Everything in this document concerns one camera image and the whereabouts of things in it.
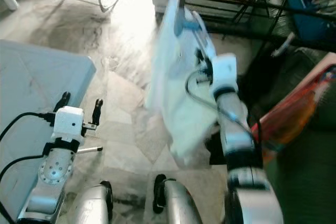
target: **wheel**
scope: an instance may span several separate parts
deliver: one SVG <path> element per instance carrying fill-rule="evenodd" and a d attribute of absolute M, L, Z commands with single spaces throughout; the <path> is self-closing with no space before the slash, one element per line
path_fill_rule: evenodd
<path fill-rule="evenodd" d="M 162 213 L 166 205 L 166 199 L 164 198 L 164 183 L 163 183 L 165 179 L 167 179 L 167 177 L 164 174 L 158 174 L 154 181 L 153 211 L 156 214 Z"/>
<path fill-rule="evenodd" d="M 112 192 L 112 186 L 111 183 L 107 180 L 103 180 L 100 182 L 101 185 L 106 187 L 107 193 L 106 193 L 106 205 L 107 205 L 107 212 L 108 212 L 108 218 L 109 220 L 112 220 L 113 217 L 113 192 Z"/>

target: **black wire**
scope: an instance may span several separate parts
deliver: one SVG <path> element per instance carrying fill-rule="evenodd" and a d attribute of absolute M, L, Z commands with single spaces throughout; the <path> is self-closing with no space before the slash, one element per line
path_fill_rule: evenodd
<path fill-rule="evenodd" d="M 1 133 L 1 135 L 0 135 L 0 142 L 4 138 L 4 136 L 6 135 L 6 133 L 9 131 L 9 129 L 14 125 L 14 123 L 16 123 L 20 118 L 23 118 L 24 116 L 27 116 L 27 115 L 33 115 L 33 116 L 41 117 L 41 113 L 34 113 L 34 112 L 26 112 L 26 113 L 22 113 L 22 114 L 18 115 L 17 117 L 15 117 L 11 121 L 11 123 Z"/>
<path fill-rule="evenodd" d="M 251 139 L 255 142 L 255 138 L 254 138 L 252 132 L 251 132 L 249 129 L 247 129 L 247 128 L 242 124 L 242 122 L 240 122 L 240 121 L 237 120 L 237 119 L 232 118 L 231 115 L 230 115 L 227 111 L 225 111 L 225 110 L 219 108 L 218 106 L 215 106 L 215 105 L 213 105 L 212 103 L 210 103 L 210 102 L 208 102 L 208 101 L 206 101 L 206 100 L 204 100 L 204 99 L 202 99 L 202 98 L 196 96 L 195 94 L 193 94 L 193 93 L 189 90 L 189 82 L 190 82 L 191 78 L 193 77 L 193 75 L 195 75 L 196 73 L 201 73 L 201 71 L 196 70 L 196 71 L 192 72 L 192 73 L 188 76 L 188 78 L 186 79 L 186 81 L 185 81 L 185 91 L 186 91 L 186 93 L 187 93 L 191 98 L 193 98 L 195 101 L 197 101 L 197 102 L 199 102 L 199 103 L 201 103 L 201 104 L 203 104 L 203 105 L 205 105 L 205 106 L 207 106 L 207 107 L 210 107 L 210 108 L 213 109 L 213 110 L 218 111 L 218 112 L 221 113 L 223 116 L 227 117 L 231 122 L 236 123 L 237 125 L 239 125 L 239 126 L 240 126 L 240 127 L 241 127 L 241 128 L 242 128 L 242 129 L 243 129 L 243 130 L 244 130 L 244 131 L 251 137 Z"/>
<path fill-rule="evenodd" d="M 11 166 L 15 165 L 16 163 L 18 163 L 20 161 L 30 160 L 30 159 L 38 159 L 38 158 L 42 158 L 42 157 L 43 157 L 43 155 L 26 156 L 26 157 L 21 157 L 21 158 L 18 158 L 16 160 L 13 160 L 8 165 L 6 165 L 5 168 L 1 171 L 1 173 L 0 173 L 0 183 L 1 183 L 1 180 L 2 180 L 3 176 L 5 175 L 6 171 Z M 0 213 L 5 217 L 5 219 L 9 222 L 9 224 L 15 224 L 15 221 L 10 217 L 9 213 L 7 212 L 7 210 L 5 209 L 5 207 L 4 207 L 4 205 L 2 204 L 1 201 L 0 201 Z"/>

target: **marble floor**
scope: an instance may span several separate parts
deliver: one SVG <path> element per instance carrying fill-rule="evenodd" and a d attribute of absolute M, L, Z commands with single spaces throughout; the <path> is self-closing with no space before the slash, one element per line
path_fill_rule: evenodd
<path fill-rule="evenodd" d="M 90 56 L 97 72 L 81 104 L 89 111 L 86 121 L 96 98 L 104 99 L 101 125 L 87 135 L 84 146 L 102 145 L 104 150 L 76 158 L 59 223 L 69 219 L 66 213 L 75 197 L 103 179 L 112 183 L 112 223 L 165 223 L 164 214 L 156 217 L 151 211 L 152 181 L 161 172 L 184 182 L 204 223 L 218 223 L 225 166 L 204 162 L 200 168 L 180 169 L 169 152 L 170 135 L 162 119 L 143 106 L 158 32 L 152 1 L 119 0 L 107 13 L 78 0 L 18 2 L 13 13 L 0 2 L 0 39 Z M 216 47 L 238 54 L 240 71 L 246 69 L 249 41 L 228 39 Z"/>

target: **metal shelf rack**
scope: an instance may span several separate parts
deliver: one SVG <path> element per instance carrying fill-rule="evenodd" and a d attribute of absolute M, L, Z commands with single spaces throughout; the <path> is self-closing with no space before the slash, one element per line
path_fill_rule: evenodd
<path fill-rule="evenodd" d="M 300 14 L 316 17 L 333 25 L 336 24 L 336 12 L 330 15 L 321 12 L 322 8 L 292 8 L 288 5 L 288 0 L 281 0 L 280 3 L 275 4 L 271 3 L 270 0 L 178 0 L 178 6 L 180 8 L 185 6 L 190 10 L 198 11 L 206 23 L 209 33 L 262 40 L 263 44 L 259 53 L 267 42 L 278 46 L 286 40 L 288 34 L 275 33 L 274 30 L 280 25 L 279 22 L 284 17 L 293 20 L 293 15 Z M 261 18 L 268 23 L 266 31 L 260 32 L 252 29 L 256 18 Z M 293 25 L 293 27 L 293 32 L 296 36 L 291 45 L 336 52 L 336 39 L 334 41 L 302 39 L 296 26 Z"/>

